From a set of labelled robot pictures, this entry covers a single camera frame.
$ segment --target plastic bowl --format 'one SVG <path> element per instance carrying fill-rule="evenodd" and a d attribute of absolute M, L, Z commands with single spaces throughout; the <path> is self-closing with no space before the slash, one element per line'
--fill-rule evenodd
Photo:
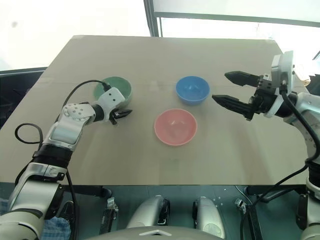
<path fill-rule="evenodd" d="M 125 98 L 125 101 L 122 102 L 119 105 L 119 108 L 125 108 L 131 101 L 132 98 L 132 87 L 131 84 L 128 80 L 124 79 L 123 77 L 119 77 L 119 76 L 111 76 L 108 78 L 105 78 L 102 80 L 103 82 L 110 84 L 111 87 L 115 87 L 117 88 L 120 93 L 122 93 L 122 95 Z M 94 98 L 95 100 L 98 100 L 98 98 L 104 93 L 104 88 L 103 86 L 99 83 L 93 92 Z"/>
<path fill-rule="evenodd" d="M 197 121 L 188 111 L 178 108 L 161 113 L 154 122 L 155 135 L 165 144 L 180 146 L 192 140 Z"/>
<path fill-rule="evenodd" d="M 209 96 L 210 87 L 201 77 L 186 76 L 176 83 L 175 91 L 183 103 L 198 105 Z"/>

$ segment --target plaid cloth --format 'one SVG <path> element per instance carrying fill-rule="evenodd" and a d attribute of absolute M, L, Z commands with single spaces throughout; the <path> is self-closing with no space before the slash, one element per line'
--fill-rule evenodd
<path fill-rule="evenodd" d="M 8 200 L 0 198 L 0 216 L 7 212 Z M 41 240 L 68 240 L 71 234 L 70 225 L 62 217 L 53 217 L 44 221 Z"/>

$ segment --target black cable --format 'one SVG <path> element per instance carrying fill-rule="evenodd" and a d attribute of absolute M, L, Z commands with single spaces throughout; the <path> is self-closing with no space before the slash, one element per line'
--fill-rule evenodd
<path fill-rule="evenodd" d="M 21 139 L 21 137 L 19 136 L 19 129 L 20 129 L 21 127 L 23 127 L 23 126 L 32 126 L 32 127 L 36 128 L 36 129 L 38 130 L 38 132 L 39 132 L 39 141 L 25 141 L 25 140 Z M 36 125 L 36 124 L 28 123 L 28 122 L 22 123 L 22 124 L 20 124 L 19 126 L 17 126 L 16 129 L 15 129 L 15 131 L 14 131 L 14 136 L 15 136 L 16 139 L 18 139 L 20 142 L 22 142 L 22 143 L 24 143 L 24 144 L 39 144 L 38 150 L 41 148 L 42 142 L 43 142 L 43 140 L 44 140 L 44 135 L 43 135 L 43 133 L 42 133 L 41 128 L 40 128 L 38 125 Z M 15 185 L 15 186 L 18 184 L 20 177 L 22 176 L 22 174 L 23 174 L 23 173 L 25 172 L 25 170 L 27 169 L 28 164 L 25 165 L 24 168 L 23 168 L 23 169 L 19 172 L 19 174 L 16 176 L 15 181 L 14 181 L 14 185 Z"/>
<path fill-rule="evenodd" d="M 69 171 L 66 171 L 66 179 L 69 184 L 70 193 L 73 201 L 73 214 L 74 214 L 74 226 L 73 226 L 73 232 L 72 232 L 72 239 L 77 240 L 78 239 L 78 232 L 79 232 L 79 218 L 80 218 L 80 211 L 79 211 L 79 205 L 77 203 L 76 193 L 74 190 L 74 186 L 71 181 L 71 177 L 69 175 Z"/>
<path fill-rule="evenodd" d="M 32 126 L 32 127 L 36 128 L 36 129 L 38 130 L 38 132 L 39 132 L 39 141 L 25 141 L 25 140 L 21 139 L 21 138 L 19 137 L 18 132 L 19 132 L 19 129 L 20 129 L 21 127 L 23 127 L 23 126 Z M 22 123 L 22 124 L 20 124 L 19 126 L 17 126 L 16 129 L 15 129 L 15 131 L 14 131 L 14 136 L 15 136 L 16 139 L 18 139 L 20 142 L 22 142 L 22 143 L 24 143 L 24 144 L 39 144 L 38 150 L 41 148 L 42 142 L 43 142 L 43 140 L 44 140 L 44 135 L 43 135 L 43 133 L 42 133 L 41 128 L 40 128 L 38 125 L 36 125 L 36 124 L 28 123 L 28 122 Z"/>
<path fill-rule="evenodd" d="M 278 187 L 280 184 L 284 183 L 285 181 L 291 179 L 292 177 L 294 177 L 294 176 L 302 173 L 306 169 L 308 169 L 308 163 L 312 162 L 313 160 L 317 159 L 320 156 L 320 141 L 319 141 L 319 138 L 318 138 L 317 134 L 315 133 L 315 131 L 312 129 L 312 127 L 308 124 L 306 119 L 302 116 L 302 114 L 297 110 L 295 105 L 288 98 L 288 96 L 287 96 L 287 86 L 286 85 L 281 86 L 280 94 L 281 94 L 285 104 L 290 108 L 290 110 L 293 112 L 293 114 L 296 116 L 296 118 L 301 122 L 301 124 L 304 126 L 304 128 L 307 130 L 307 132 L 312 137 L 312 139 L 314 141 L 314 144 L 315 144 L 315 153 L 313 154 L 313 156 L 308 157 L 305 160 L 305 165 L 301 169 L 291 173 L 290 175 L 286 176 L 282 180 L 278 181 L 275 185 L 271 186 L 267 191 L 265 191 L 261 196 L 259 196 L 259 198 L 255 202 L 253 202 L 253 204 L 252 204 L 253 207 L 255 205 L 257 205 L 257 203 L 260 202 L 261 199 L 263 199 L 269 192 L 271 192 L 273 189 Z M 245 222 L 245 219 L 246 219 L 247 215 L 248 215 L 248 211 L 242 216 L 241 222 L 240 222 L 240 239 L 241 240 L 244 240 L 244 222 Z"/>
<path fill-rule="evenodd" d="M 99 80 L 88 80 L 88 81 L 84 81 L 84 82 L 80 83 L 79 85 L 75 86 L 75 88 L 69 93 L 69 95 L 66 97 L 66 99 L 65 99 L 62 107 L 67 104 L 67 102 L 69 101 L 69 99 L 70 99 L 70 97 L 72 96 L 72 94 L 74 94 L 75 91 L 76 91 L 78 88 L 80 88 L 82 85 L 85 85 L 85 84 L 88 84 L 88 83 L 100 83 L 100 84 L 102 84 L 103 89 L 104 89 L 105 92 L 108 91 L 108 90 L 111 88 L 110 85 L 108 85 L 107 83 L 105 83 L 105 82 L 103 82 L 103 81 L 99 81 Z"/>
<path fill-rule="evenodd" d="M 312 127 L 307 123 L 306 119 L 304 118 L 304 116 L 302 116 L 302 114 L 297 110 L 297 108 L 295 107 L 295 105 L 291 102 L 291 100 L 289 99 L 289 97 L 287 96 L 286 91 L 281 91 L 280 92 L 285 104 L 290 108 L 290 110 L 293 112 L 293 114 L 296 116 L 296 118 L 301 122 L 301 124 L 304 126 L 304 128 L 307 130 L 307 132 L 310 134 L 310 136 L 312 137 L 314 144 L 315 144 L 315 153 L 313 156 L 308 157 L 305 162 L 306 163 L 310 163 L 311 161 L 317 159 L 320 155 L 320 141 L 319 138 L 317 136 L 317 134 L 315 133 L 315 131 L 312 129 Z"/>

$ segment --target beige tabletop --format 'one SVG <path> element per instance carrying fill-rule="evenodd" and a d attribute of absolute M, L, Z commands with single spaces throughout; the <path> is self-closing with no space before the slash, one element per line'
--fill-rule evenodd
<path fill-rule="evenodd" d="M 69 171 L 76 185 L 260 185 L 274 184 L 299 169 L 307 157 L 300 132 L 279 117 L 255 115 L 246 121 L 208 97 L 201 105 L 182 104 L 176 82 L 199 76 L 211 94 L 248 102 L 253 87 L 240 87 L 225 72 L 269 73 L 281 51 L 271 40 L 74 36 L 0 130 L 0 182 L 13 182 L 31 160 L 36 145 L 15 139 L 24 122 L 38 124 L 46 134 L 69 92 L 79 83 L 120 76 L 132 84 L 133 112 L 117 126 L 87 126 Z M 95 83 L 82 86 L 71 102 L 94 100 Z M 299 81 L 296 91 L 304 91 Z M 198 123 L 194 139 L 172 147 L 154 133 L 158 114 L 171 108 L 191 112 Z M 20 135 L 36 140 L 36 130 Z M 306 173 L 287 184 L 304 184 Z"/>

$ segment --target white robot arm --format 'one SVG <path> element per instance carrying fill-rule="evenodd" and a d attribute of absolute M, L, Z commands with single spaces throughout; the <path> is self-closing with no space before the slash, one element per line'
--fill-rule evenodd
<path fill-rule="evenodd" d="M 40 239 L 44 220 L 59 209 L 64 188 L 58 181 L 67 174 L 83 127 L 97 121 L 112 120 L 114 124 L 114 110 L 124 101 L 120 91 L 110 87 L 93 105 L 69 103 L 62 108 L 58 121 L 19 177 L 8 213 L 0 216 L 1 240 Z"/>
<path fill-rule="evenodd" d="M 249 121 L 254 114 L 263 113 L 267 118 L 278 116 L 302 133 L 308 158 L 304 167 L 296 174 L 308 169 L 309 177 L 306 179 L 307 194 L 300 196 L 296 223 L 304 230 L 302 240 L 320 240 L 320 97 L 293 92 L 294 74 L 293 52 L 285 52 L 274 57 L 271 79 L 269 74 L 256 76 L 241 71 L 225 74 L 234 84 L 256 88 L 249 103 L 240 102 L 228 95 L 212 95 L 212 98 L 219 105 L 242 114 Z"/>

